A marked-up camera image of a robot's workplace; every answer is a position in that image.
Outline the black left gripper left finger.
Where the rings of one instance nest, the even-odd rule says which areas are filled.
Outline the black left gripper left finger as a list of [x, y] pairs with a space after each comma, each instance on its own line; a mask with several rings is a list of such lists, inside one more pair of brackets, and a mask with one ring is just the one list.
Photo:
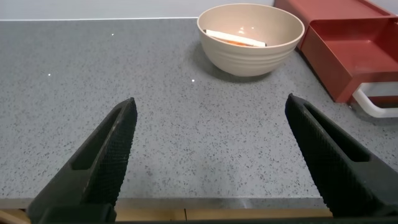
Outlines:
[[28, 206], [32, 223], [114, 223], [137, 123], [133, 98], [117, 104]]

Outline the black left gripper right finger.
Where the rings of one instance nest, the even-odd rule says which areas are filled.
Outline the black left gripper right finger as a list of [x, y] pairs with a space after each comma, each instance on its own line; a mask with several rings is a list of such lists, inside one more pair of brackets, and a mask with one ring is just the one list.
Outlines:
[[285, 115], [324, 203], [336, 217], [397, 216], [397, 172], [307, 100]]

